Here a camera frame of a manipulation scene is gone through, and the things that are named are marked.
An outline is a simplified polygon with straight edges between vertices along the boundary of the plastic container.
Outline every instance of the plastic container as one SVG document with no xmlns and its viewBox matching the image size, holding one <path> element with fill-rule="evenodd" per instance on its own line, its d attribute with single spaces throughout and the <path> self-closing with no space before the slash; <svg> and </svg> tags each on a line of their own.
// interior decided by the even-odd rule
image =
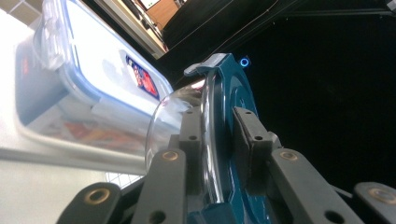
<svg viewBox="0 0 396 224">
<path fill-rule="evenodd" d="M 20 131 L 56 147 L 134 154 L 144 168 L 149 122 L 170 84 L 80 2 L 45 0 L 42 13 L 17 48 Z"/>
</svg>

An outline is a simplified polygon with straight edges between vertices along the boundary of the brass screw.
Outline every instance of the brass screw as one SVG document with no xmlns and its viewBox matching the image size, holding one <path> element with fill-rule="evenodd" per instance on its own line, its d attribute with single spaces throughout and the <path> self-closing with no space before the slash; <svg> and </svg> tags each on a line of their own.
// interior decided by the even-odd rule
<svg viewBox="0 0 396 224">
<path fill-rule="evenodd" d="M 110 190 L 108 189 L 93 189 L 85 195 L 84 202 L 90 205 L 97 205 L 107 200 L 110 196 Z"/>
<path fill-rule="evenodd" d="M 396 196 L 391 192 L 387 192 L 383 189 L 377 189 L 377 188 L 369 189 L 369 194 L 370 196 L 379 200 L 382 203 L 396 204 Z"/>
<path fill-rule="evenodd" d="M 174 151 L 167 151 L 163 153 L 163 158 L 167 161 L 175 161 L 178 158 L 178 154 Z"/>
<path fill-rule="evenodd" d="M 282 157 L 285 160 L 288 161 L 297 161 L 298 157 L 296 156 L 296 154 L 292 153 L 292 152 L 288 152 L 288 151 L 283 151 L 280 153 L 280 157 Z"/>
</svg>

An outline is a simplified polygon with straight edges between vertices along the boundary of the label sticker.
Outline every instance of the label sticker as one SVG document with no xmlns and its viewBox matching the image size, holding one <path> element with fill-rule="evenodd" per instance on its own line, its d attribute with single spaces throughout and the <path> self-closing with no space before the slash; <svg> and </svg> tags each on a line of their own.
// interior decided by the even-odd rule
<svg viewBox="0 0 396 224">
<path fill-rule="evenodd" d="M 131 76 L 135 80 L 137 87 L 147 92 L 155 99 L 160 100 L 160 94 L 158 93 L 157 87 L 152 81 L 149 72 L 147 72 L 139 64 L 134 62 L 134 60 L 132 60 L 132 58 L 128 55 L 126 56 L 126 63 L 128 64 L 128 66 L 132 67 L 133 73 L 131 74 Z"/>
</svg>

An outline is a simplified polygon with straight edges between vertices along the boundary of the black surface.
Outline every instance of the black surface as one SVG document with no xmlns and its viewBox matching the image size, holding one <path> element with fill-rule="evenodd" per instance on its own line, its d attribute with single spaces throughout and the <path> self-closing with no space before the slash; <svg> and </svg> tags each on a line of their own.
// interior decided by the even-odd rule
<svg viewBox="0 0 396 224">
<path fill-rule="evenodd" d="M 396 20 L 277 21 L 244 46 L 260 119 L 331 184 L 396 187 Z"/>
</svg>

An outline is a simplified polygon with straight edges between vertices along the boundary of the blue lid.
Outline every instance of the blue lid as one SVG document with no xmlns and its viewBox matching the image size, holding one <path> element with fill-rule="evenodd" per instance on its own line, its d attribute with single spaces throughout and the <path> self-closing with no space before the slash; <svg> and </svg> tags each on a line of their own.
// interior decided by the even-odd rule
<svg viewBox="0 0 396 224">
<path fill-rule="evenodd" d="M 41 58 L 59 72 L 80 100 L 102 98 L 150 115 L 172 92 L 167 80 L 87 7 L 74 0 L 45 0 Z"/>
</svg>

